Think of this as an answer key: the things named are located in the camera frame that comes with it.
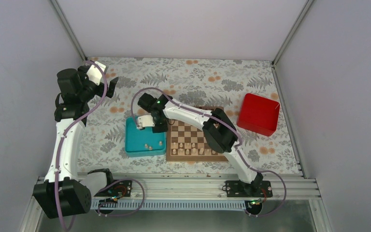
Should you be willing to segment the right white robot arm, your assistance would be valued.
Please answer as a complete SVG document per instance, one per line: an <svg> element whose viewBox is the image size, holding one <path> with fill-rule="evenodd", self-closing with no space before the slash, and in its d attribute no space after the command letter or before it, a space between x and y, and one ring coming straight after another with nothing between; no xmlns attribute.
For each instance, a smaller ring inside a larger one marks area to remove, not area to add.
<svg viewBox="0 0 371 232"><path fill-rule="evenodd" d="M138 100L137 105L148 113L144 116L131 115L137 129L151 127L156 132L165 132L168 120L177 120L201 130L210 148L223 154L237 171L244 194L254 197L260 192L263 175L248 163L241 147L243 140L222 109L199 109L168 96L164 91L159 98L155 98L147 94L145 88L132 99Z"/></svg>

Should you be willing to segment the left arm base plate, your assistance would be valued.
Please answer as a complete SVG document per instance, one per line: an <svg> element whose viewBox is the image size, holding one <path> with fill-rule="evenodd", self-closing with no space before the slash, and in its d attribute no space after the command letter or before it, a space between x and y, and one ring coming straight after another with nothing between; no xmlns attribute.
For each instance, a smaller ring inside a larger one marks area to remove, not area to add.
<svg viewBox="0 0 371 232"><path fill-rule="evenodd" d="M129 197L131 194L132 181L131 180L118 180L113 183L111 187L106 190L96 193L95 197L110 197L110 198L121 198Z"/></svg>

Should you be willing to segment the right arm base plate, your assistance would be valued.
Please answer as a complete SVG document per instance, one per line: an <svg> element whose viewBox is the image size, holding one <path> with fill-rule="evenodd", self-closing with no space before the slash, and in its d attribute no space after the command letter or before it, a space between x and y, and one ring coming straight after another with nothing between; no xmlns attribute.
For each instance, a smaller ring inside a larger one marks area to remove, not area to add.
<svg viewBox="0 0 371 232"><path fill-rule="evenodd" d="M262 181L259 185L247 184L239 180L228 180L221 188L228 198L260 198L273 197L270 181Z"/></svg>

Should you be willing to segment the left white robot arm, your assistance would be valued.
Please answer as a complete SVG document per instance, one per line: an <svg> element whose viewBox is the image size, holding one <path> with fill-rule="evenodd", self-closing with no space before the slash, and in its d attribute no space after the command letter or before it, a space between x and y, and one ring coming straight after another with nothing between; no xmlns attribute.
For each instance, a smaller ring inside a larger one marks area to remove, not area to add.
<svg viewBox="0 0 371 232"><path fill-rule="evenodd" d="M64 69L57 73L60 93L55 100L56 143L52 161L44 181L36 184L33 197L50 219L85 214L91 199L100 192L108 196L114 192L115 182L109 169L90 171L83 181L77 174L80 142L86 128L87 114L94 111L90 100L99 96L112 98L118 78L104 80L107 66L94 62L78 69Z"/></svg>

